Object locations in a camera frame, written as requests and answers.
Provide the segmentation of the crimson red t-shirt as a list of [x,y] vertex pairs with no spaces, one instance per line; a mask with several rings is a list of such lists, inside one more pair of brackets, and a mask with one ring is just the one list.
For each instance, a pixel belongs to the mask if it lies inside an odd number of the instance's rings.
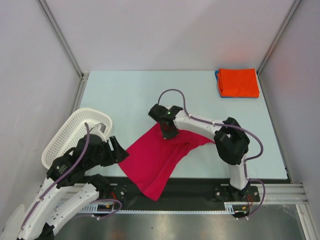
[[164,139],[157,123],[126,150],[129,156],[118,165],[146,197],[157,201],[179,161],[190,151],[214,143],[187,130]]

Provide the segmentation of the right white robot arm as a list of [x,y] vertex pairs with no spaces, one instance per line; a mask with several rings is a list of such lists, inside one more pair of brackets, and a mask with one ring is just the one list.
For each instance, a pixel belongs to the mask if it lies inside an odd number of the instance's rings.
[[155,104],[148,115],[160,125],[164,139],[173,139],[181,131],[189,131],[212,140],[220,159],[228,165],[231,196],[237,201],[248,196],[250,182],[245,176],[244,161],[250,140],[234,118],[228,117],[226,122],[219,123],[192,116],[176,105],[165,107],[159,104]]

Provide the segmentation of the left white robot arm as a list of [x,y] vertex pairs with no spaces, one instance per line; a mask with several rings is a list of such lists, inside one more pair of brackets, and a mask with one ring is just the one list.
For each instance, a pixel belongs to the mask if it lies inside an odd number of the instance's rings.
[[119,164],[129,156],[115,136],[106,136],[107,128],[104,122],[93,127],[84,123],[84,135],[53,160],[42,187],[24,215],[18,240],[52,240],[82,208],[96,201],[111,202],[112,212],[118,211],[116,206],[122,207],[110,181],[100,174],[90,176],[73,197],[58,205],[75,184],[84,180],[87,171],[96,166]]

